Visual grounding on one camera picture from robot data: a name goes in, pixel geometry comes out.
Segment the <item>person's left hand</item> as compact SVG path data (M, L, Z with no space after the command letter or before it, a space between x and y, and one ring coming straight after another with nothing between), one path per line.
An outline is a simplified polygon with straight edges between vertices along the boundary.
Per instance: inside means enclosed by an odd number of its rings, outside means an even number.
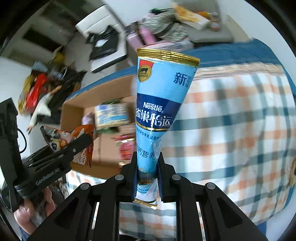
M43 194L43 200L45 201L44 213L45 216L48 217L56 209L56 207L52 199L52 192L49 187L46 187L43 190ZM29 199L25 199L23 204L19 206L18 210L13 213L17 224L28 235L31 235L37 228L31 221L35 214L36 210L33 203Z

